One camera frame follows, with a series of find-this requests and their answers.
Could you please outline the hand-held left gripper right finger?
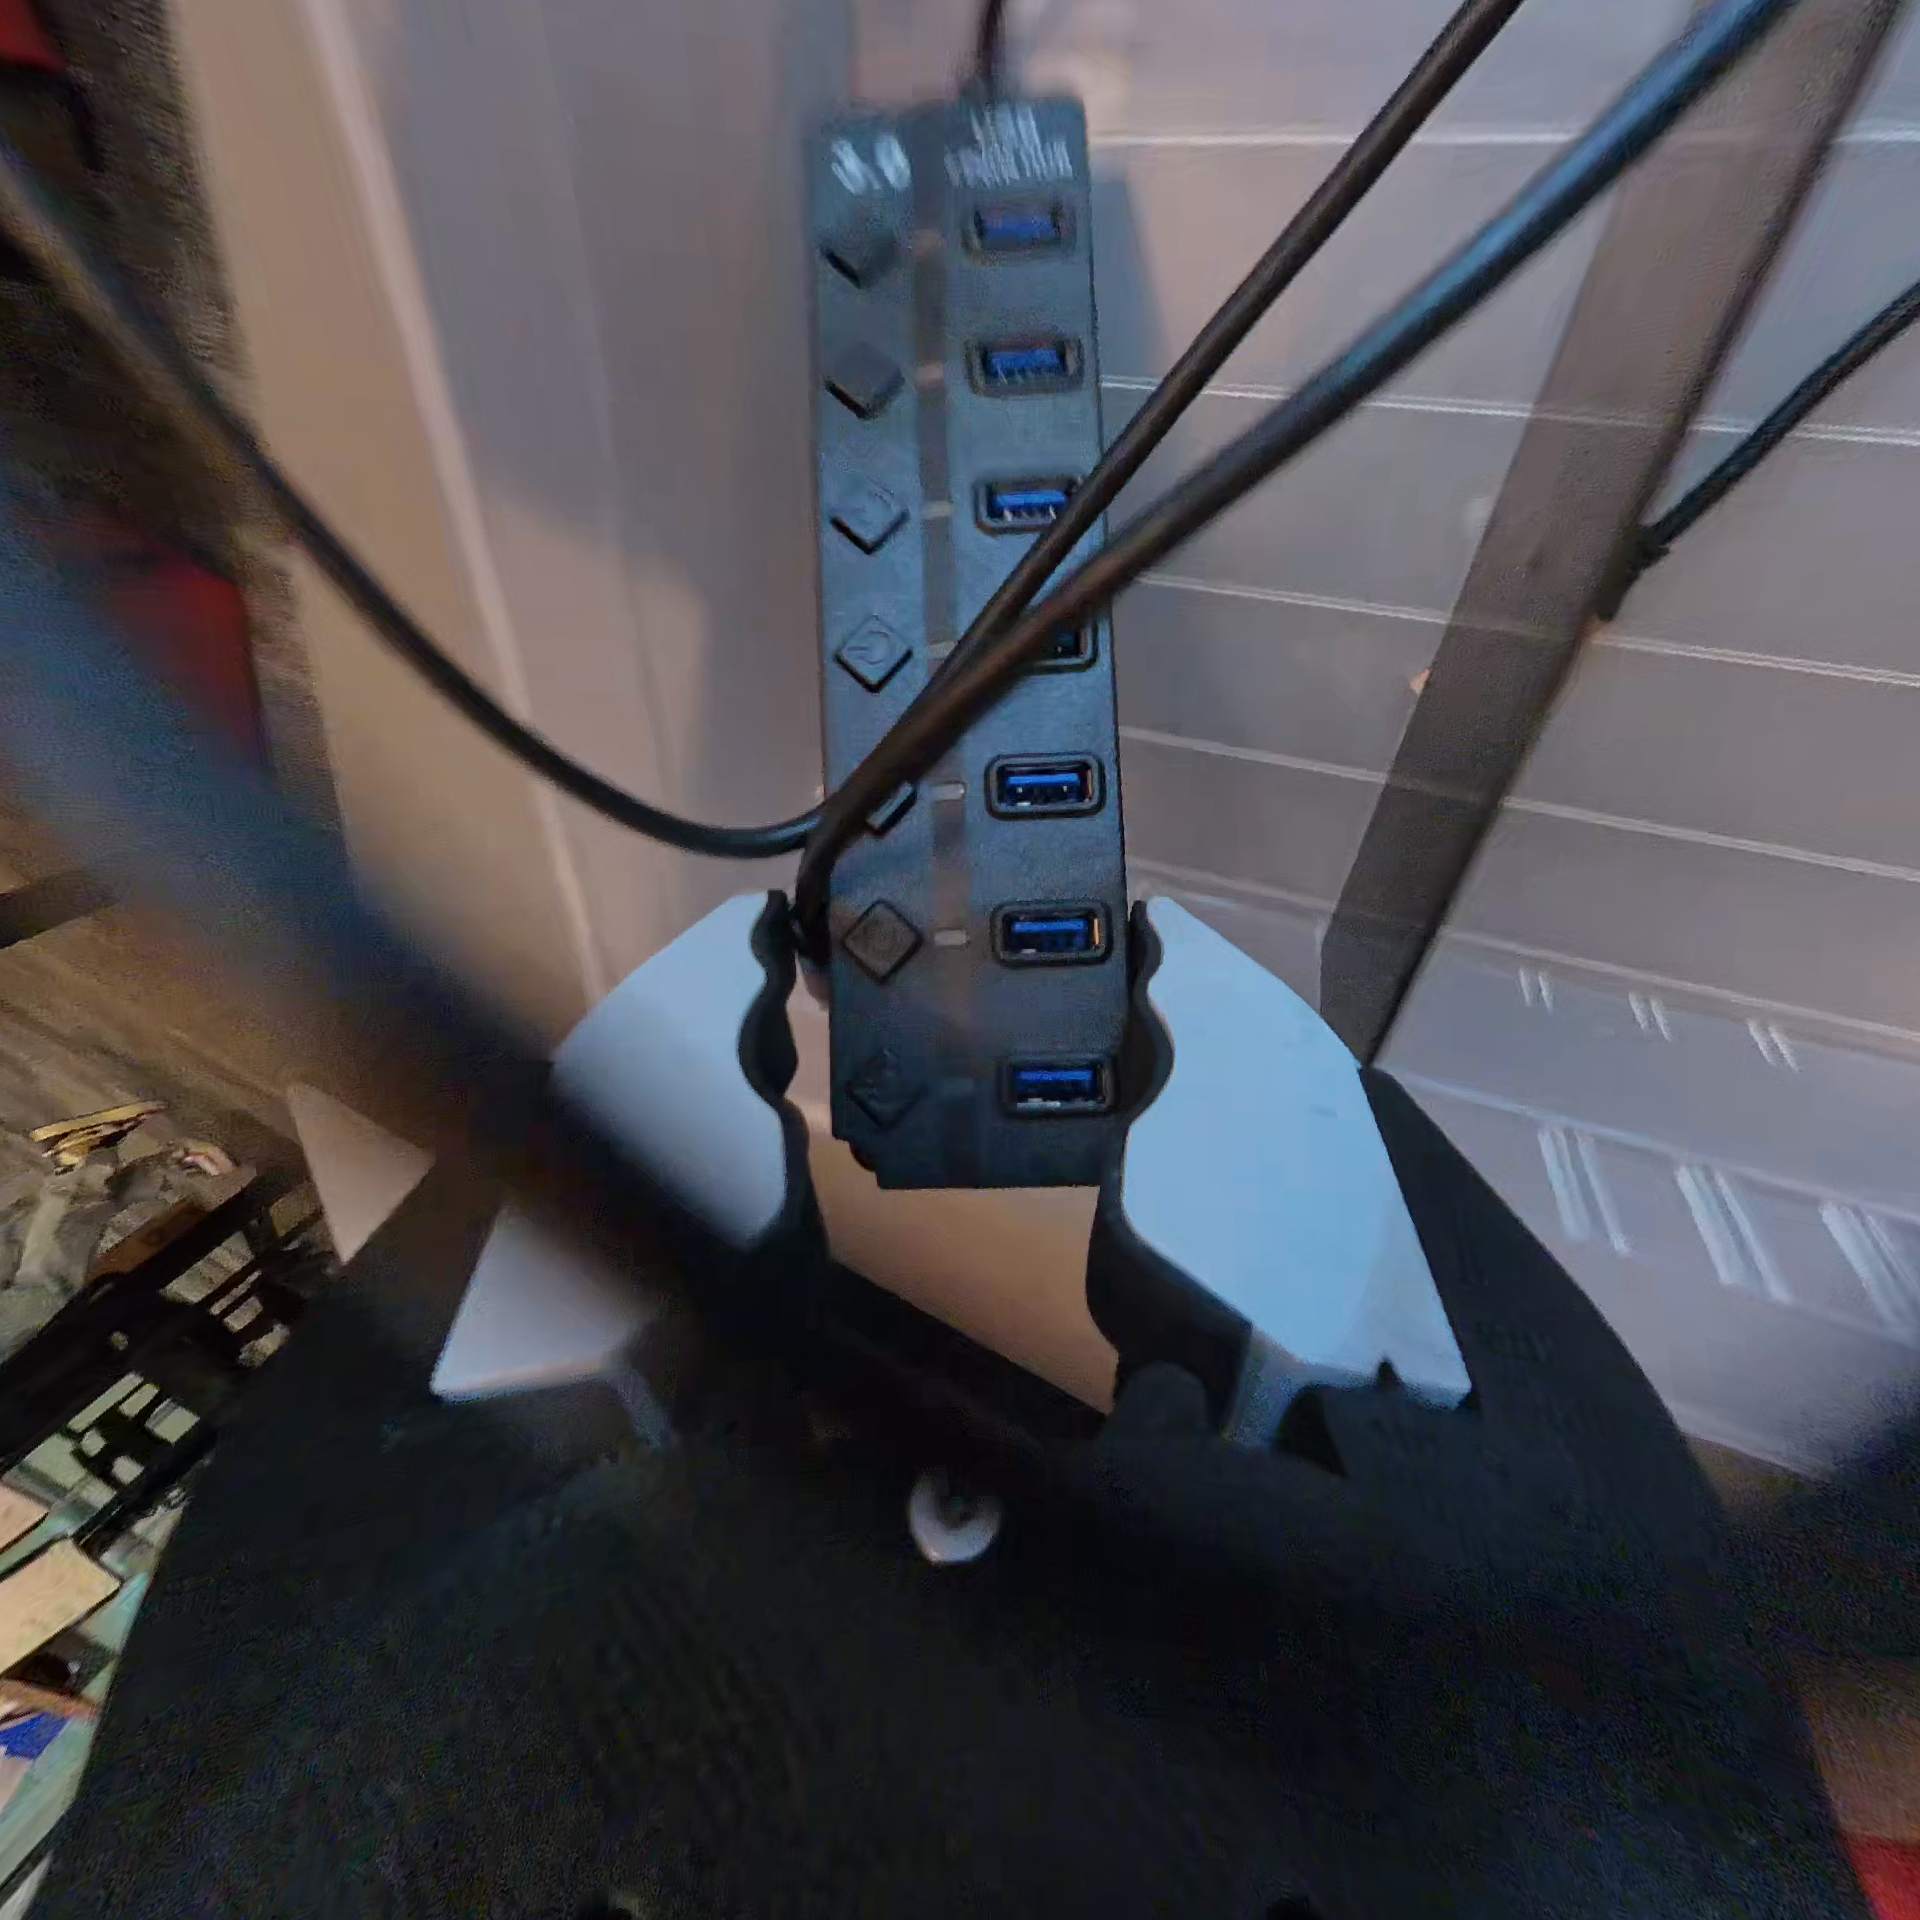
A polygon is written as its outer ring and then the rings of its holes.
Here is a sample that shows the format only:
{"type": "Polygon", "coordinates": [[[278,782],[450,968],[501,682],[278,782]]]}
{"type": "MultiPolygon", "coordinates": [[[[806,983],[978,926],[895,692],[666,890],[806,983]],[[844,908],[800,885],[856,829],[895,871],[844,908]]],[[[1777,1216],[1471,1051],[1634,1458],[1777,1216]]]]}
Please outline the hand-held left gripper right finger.
{"type": "Polygon", "coordinates": [[[1124,1138],[1090,1232],[1090,1312],[1129,1385],[1186,1374],[1214,1420],[1305,1390],[1471,1392],[1362,1070],[1320,1015],[1168,898],[1129,923],[1124,1138]]]}

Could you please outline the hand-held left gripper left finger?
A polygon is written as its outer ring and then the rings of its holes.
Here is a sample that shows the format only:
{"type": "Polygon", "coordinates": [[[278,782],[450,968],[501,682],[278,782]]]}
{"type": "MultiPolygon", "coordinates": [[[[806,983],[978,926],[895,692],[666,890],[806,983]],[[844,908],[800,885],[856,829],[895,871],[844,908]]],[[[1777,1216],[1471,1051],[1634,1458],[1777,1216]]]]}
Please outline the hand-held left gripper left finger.
{"type": "Polygon", "coordinates": [[[795,954],[781,894],[735,895],[564,1039],[549,1088],[637,1174],[617,1226],[504,1202],[437,1356],[447,1402],[612,1380],[684,1307],[787,1333],[831,1265],[791,1099],[795,954]]]}

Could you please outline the grey multi-port usb hub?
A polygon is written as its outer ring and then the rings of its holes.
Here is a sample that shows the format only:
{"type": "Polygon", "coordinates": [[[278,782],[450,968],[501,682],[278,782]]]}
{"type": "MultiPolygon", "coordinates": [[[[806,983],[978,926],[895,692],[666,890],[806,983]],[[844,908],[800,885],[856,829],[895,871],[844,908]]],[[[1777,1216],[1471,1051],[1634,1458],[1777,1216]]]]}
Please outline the grey multi-port usb hub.
{"type": "MultiPolygon", "coordinates": [[[[948,100],[806,150],[822,765],[839,787],[1105,451],[1087,118],[948,100]]],[[[1124,827],[1105,616],[831,874],[831,1127],[882,1186],[1096,1186],[1124,827]]]]}

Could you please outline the clear plastic bin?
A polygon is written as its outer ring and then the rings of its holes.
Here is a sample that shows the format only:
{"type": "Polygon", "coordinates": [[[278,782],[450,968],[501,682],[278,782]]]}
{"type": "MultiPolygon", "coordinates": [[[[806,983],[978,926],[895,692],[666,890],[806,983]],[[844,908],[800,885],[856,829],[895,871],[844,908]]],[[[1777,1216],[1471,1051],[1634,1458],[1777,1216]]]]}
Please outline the clear plastic bin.
{"type": "MultiPolygon", "coordinates": [[[[263,437],[569,754],[718,822],[822,772],[798,146],[945,93],[978,5],[170,5],[263,437]]],[[[1012,5],[1090,110],[1107,417],[1453,5],[1012,5]]],[[[1524,5],[1140,475],[1247,426],[1492,213],[1686,5],[1524,5]]],[[[1914,8],[1675,487],[1914,277],[1914,8]]],[[[1135,889],[1302,996],[1601,232],[1583,228],[1117,610],[1135,889]]],[[[1914,338],[1578,659],[1385,1066],[1701,1436],[1792,1466],[1914,1388],[1914,338]]],[[[351,851],[542,1032],[717,900],[527,778],[293,560],[351,851]]],[[[1099,1380],[1090,1197],[882,1199],[844,1242],[1099,1380]]]]}

